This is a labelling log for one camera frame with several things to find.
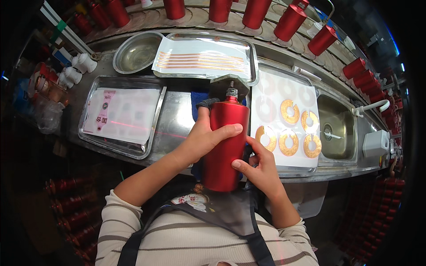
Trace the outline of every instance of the faucet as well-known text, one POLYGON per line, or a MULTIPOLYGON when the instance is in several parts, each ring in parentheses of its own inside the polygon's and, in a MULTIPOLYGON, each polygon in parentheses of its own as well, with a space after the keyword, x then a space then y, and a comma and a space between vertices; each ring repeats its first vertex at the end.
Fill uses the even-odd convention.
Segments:
POLYGON ((390 105, 389 100, 381 100, 381 101, 378 101, 376 103, 372 103, 372 104, 367 105, 367 106, 360 106, 360 107, 357 107, 355 109, 352 108, 352 114, 357 116, 357 117, 364 117, 360 113, 363 113, 364 111, 367 111, 367 110, 370 110, 370 109, 373 109, 373 108, 376 108, 376 107, 379 107, 379 106, 381 106, 379 108, 379 111, 381 113, 381 112, 385 111, 389 107, 389 105, 390 105))

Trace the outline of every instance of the metal bowl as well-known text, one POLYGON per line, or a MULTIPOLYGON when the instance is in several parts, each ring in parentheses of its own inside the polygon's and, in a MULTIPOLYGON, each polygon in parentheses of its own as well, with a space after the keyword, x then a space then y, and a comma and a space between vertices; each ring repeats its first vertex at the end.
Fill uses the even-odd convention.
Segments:
POLYGON ((127 39, 114 54, 112 66, 121 74, 133 74, 150 66, 164 35, 146 31, 127 39))

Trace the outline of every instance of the green tape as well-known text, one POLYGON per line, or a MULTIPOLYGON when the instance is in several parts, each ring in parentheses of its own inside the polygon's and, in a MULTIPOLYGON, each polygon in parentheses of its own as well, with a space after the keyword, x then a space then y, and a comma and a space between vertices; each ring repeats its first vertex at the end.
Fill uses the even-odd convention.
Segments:
POLYGON ((60 33, 65 29, 66 23, 63 20, 60 20, 59 23, 56 25, 55 29, 53 30, 53 35, 50 38, 50 43, 55 44, 56 39, 59 37, 60 33))

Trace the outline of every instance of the sink drain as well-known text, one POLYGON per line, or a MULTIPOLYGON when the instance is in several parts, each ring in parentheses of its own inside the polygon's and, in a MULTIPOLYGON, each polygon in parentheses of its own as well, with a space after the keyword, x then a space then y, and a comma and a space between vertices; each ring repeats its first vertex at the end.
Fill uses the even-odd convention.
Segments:
POLYGON ((331 136, 331 135, 329 135, 329 134, 333 134, 333 129, 331 128, 331 125, 329 125, 329 124, 325 124, 325 125, 324 125, 324 128, 322 129, 322 131, 323 131, 324 133, 328 133, 328 134, 324 134, 324 135, 325 135, 325 140, 326 140, 326 141, 331 141, 332 136, 331 136))

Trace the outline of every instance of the stainless steel tray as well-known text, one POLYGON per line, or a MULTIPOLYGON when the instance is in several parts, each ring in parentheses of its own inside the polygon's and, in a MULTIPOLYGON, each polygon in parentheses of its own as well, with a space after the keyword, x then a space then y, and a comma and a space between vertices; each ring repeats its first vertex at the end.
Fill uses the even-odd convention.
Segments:
POLYGON ((161 106, 163 104, 164 94, 166 87, 156 77, 153 76, 136 76, 136 77, 118 77, 110 75, 100 75, 93 81, 89 95, 87 96, 86 103, 80 116, 78 124, 78 136, 87 142, 98 145, 104 149, 116 152, 121 155, 128 156, 133 159, 144 159, 151 151, 155 128, 157 127, 158 116, 160 114, 161 106), (111 89, 159 89, 160 94, 158 97, 157 107, 155 109, 153 125, 151 127, 150 137, 144 145, 130 143, 121 140, 114 140, 105 137, 98 137, 83 133, 84 121, 87 118, 87 104, 92 98, 93 93, 98 88, 111 88, 111 89))
MULTIPOLYGON (((273 69, 277 72, 284 74, 284 76, 288 79, 299 82, 306 86, 312 86, 312 83, 308 78, 298 73, 295 73, 294 71, 287 70, 277 63, 259 59, 258 64, 259 64, 259 69, 261 70, 273 69)), ((317 170, 316 167, 310 168, 310 167, 295 167, 295 166, 277 166, 276 169, 278 171, 279 177, 308 177, 313 175, 314 172, 317 170)))
MULTIPOLYGON (((166 36, 166 38, 171 40, 196 40, 199 38, 204 39, 212 39, 218 42, 224 42, 224 43, 233 43, 237 45, 241 45, 244 47, 249 47, 246 51, 246 55, 249 58, 250 61, 250 74, 251 79, 245 80, 249 86, 254 86, 259 82, 259 67, 257 64, 257 55, 256 55, 256 48, 254 48, 254 45, 251 42, 248 42, 246 40, 230 37, 227 35, 221 35, 221 34, 210 34, 210 33, 171 33, 166 36)), ((200 74, 164 74, 160 73, 158 71, 154 71, 155 76, 157 77, 192 77, 192 78, 202 78, 202 79, 211 79, 207 75, 200 75, 200 74)))

